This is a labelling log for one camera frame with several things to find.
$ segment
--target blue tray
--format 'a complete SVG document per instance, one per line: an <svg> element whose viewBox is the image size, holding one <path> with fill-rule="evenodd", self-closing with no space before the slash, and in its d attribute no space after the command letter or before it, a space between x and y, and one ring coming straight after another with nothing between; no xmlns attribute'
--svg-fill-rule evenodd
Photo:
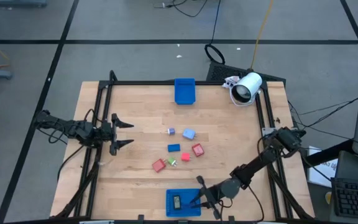
<svg viewBox="0 0 358 224"><path fill-rule="evenodd" d="M194 78L175 79L175 102L179 105L192 105L196 101L196 80Z"/></svg>
<svg viewBox="0 0 358 224"><path fill-rule="evenodd" d="M191 208L194 204L200 204L200 199L190 204L190 201L198 195L199 189L168 189L166 198L167 217L197 217L201 216L201 208ZM180 196L180 210L173 208L173 196Z"/></svg>

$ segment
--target red block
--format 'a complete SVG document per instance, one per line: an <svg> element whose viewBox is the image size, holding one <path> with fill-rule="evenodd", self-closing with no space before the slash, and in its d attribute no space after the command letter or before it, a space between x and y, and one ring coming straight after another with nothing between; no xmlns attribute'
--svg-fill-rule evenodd
<svg viewBox="0 0 358 224"><path fill-rule="evenodd" d="M200 144L195 144L192 146L194 154L196 154L196 157L204 154L204 149L201 147Z"/></svg>
<svg viewBox="0 0 358 224"><path fill-rule="evenodd" d="M183 160L183 161L190 161L190 153L187 153L187 152L184 152L184 153L182 153L181 154L181 159Z"/></svg>
<svg viewBox="0 0 358 224"><path fill-rule="evenodd" d="M165 163L162 159L159 159L153 163L153 169L156 172L160 172L164 168L165 168Z"/></svg>

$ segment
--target black clamp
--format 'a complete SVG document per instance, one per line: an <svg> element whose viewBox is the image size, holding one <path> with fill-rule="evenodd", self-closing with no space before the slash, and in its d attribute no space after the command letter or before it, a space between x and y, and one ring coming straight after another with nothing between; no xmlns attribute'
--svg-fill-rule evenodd
<svg viewBox="0 0 358 224"><path fill-rule="evenodd" d="M106 88L109 85L114 85L114 82L118 81L116 74L113 70L110 70L109 80L108 81L99 81L98 89Z"/></svg>
<svg viewBox="0 0 358 224"><path fill-rule="evenodd" d="M260 85L260 88L263 90L267 90L267 82L265 80L262 80L262 84Z"/></svg>
<svg viewBox="0 0 358 224"><path fill-rule="evenodd" d="M236 221L234 220L234 216L230 215L229 216L229 224L235 224Z"/></svg>
<svg viewBox="0 0 358 224"><path fill-rule="evenodd" d="M137 223L143 224L144 223L144 215L138 215L137 216Z"/></svg>

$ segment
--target blue cube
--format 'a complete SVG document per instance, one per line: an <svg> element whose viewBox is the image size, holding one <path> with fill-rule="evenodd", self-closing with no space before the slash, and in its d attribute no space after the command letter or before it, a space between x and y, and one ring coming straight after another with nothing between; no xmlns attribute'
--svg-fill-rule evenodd
<svg viewBox="0 0 358 224"><path fill-rule="evenodd" d="M180 144L169 144L168 152L177 152L180 151Z"/></svg>
<svg viewBox="0 0 358 224"><path fill-rule="evenodd" d="M174 128L168 128L168 134L169 135L175 134L175 129Z"/></svg>
<svg viewBox="0 0 358 224"><path fill-rule="evenodd" d="M183 137L193 140L194 136L196 135L196 132L192 129L186 128L183 132Z"/></svg>

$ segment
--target wooden tabletop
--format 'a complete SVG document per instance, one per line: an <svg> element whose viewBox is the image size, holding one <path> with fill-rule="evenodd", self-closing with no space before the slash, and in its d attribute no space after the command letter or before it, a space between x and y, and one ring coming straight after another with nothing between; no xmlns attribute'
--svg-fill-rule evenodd
<svg viewBox="0 0 358 224"><path fill-rule="evenodd" d="M98 82L83 82L74 119L83 119L94 108ZM268 83L276 127L292 127L287 96L282 82ZM134 220L139 214L146 220L170 220L165 215L167 189L200 188L196 176L202 175L207 186L229 177L229 173L257 156L260 127L255 104L237 107L230 100L229 92L221 86L196 86L193 105L174 102L173 85L124 85L113 86L109 114L117 113L121 121L134 128L118 129L118 139L135 141L111 156L109 145L104 144L96 188L93 219ZM267 123L265 102L262 99ZM168 128L176 134L169 136ZM185 128L196 131L192 141L182 137ZM167 151L168 144L179 143L180 152ZM201 143L205 154L195 157L191 146ZM79 147L76 140L69 140L65 158ZM190 152L192 160L183 162L180 155ZM68 203L79 186L85 150L70 160L60 174L51 215L56 215ZM173 156L177 167L167 167L156 173L152 164L158 159ZM314 216L299 153L283 159L290 192L305 211ZM257 194L265 212L265 220L274 220L272 199L266 168L252 178L251 187ZM282 194L277 188L281 214L285 216ZM81 214L85 214L88 191L84 195ZM260 208L250 190L240 190L231 208L224 209L224 219L234 215L236 220L257 220ZM214 220L212 210L202 209L200 217L190 220Z"/></svg>

